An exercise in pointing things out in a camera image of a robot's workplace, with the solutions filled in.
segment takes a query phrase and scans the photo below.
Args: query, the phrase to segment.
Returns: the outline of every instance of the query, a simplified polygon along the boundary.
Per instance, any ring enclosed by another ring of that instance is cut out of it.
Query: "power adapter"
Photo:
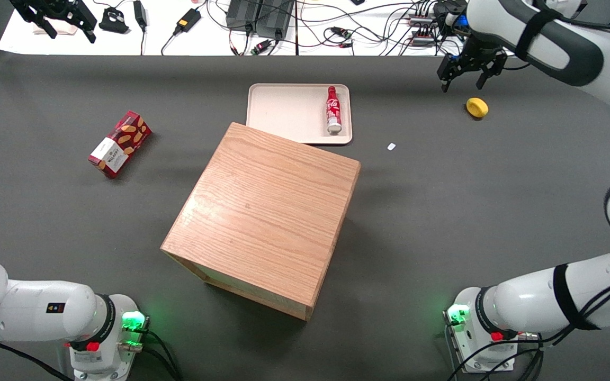
[[[201,13],[198,10],[191,8],[181,19],[176,23],[174,36],[181,32],[189,32],[190,29],[201,19]]]
[[[136,14],[138,26],[140,26],[141,31],[145,32],[145,28],[147,28],[147,15],[145,14],[145,7],[142,6],[140,0],[133,2],[133,12]]]

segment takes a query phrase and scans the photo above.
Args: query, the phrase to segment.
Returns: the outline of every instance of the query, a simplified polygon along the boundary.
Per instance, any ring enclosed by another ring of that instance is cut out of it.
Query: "wooden box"
[[[233,123],[162,251],[204,282],[307,321],[360,168]]]

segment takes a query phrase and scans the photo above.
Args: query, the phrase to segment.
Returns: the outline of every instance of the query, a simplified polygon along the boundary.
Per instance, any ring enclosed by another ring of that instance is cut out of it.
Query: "coca-cola bottle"
[[[334,86],[329,87],[329,99],[326,100],[326,128],[331,135],[336,135],[343,128],[340,121],[340,101]]]

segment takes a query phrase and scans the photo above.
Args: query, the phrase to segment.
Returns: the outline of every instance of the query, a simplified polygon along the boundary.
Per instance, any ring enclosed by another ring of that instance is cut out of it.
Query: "beige tray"
[[[336,86],[342,131],[326,128],[329,86]],[[346,85],[255,84],[249,89],[246,125],[278,137],[305,144],[348,144],[352,140],[352,115]]]

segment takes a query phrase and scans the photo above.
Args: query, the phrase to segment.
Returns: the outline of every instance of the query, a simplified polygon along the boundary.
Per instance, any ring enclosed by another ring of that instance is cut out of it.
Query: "connector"
[[[125,352],[133,352],[133,353],[141,353],[142,352],[142,343],[134,342],[134,341],[126,341],[120,342],[116,345],[117,349],[123,350]]]
[[[174,36],[179,35],[181,32],[189,32],[190,29],[201,19],[201,13],[198,10],[191,8],[181,19],[176,23],[176,29],[174,30]]]
[[[145,28],[147,28],[147,15],[145,13],[145,7],[142,6],[140,0],[135,0],[135,2],[133,2],[133,12],[136,15],[138,26],[140,26],[141,31],[145,32]]]
[[[344,39],[349,39],[352,36],[352,32],[348,31],[347,29],[342,29],[339,28],[337,26],[332,26],[331,28],[329,28],[334,34],[337,34],[338,36],[341,36]]]
[[[251,49],[252,56],[257,56],[261,54],[263,51],[268,50],[270,47],[270,40],[262,41],[262,43],[257,44],[254,48]]]
[[[421,17],[419,15],[411,15],[409,17],[410,26],[432,25],[434,23],[435,23],[434,19],[430,19],[430,17]]]
[[[434,44],[433,37],[414,37],[411,39],[411,46],[428,46]]]

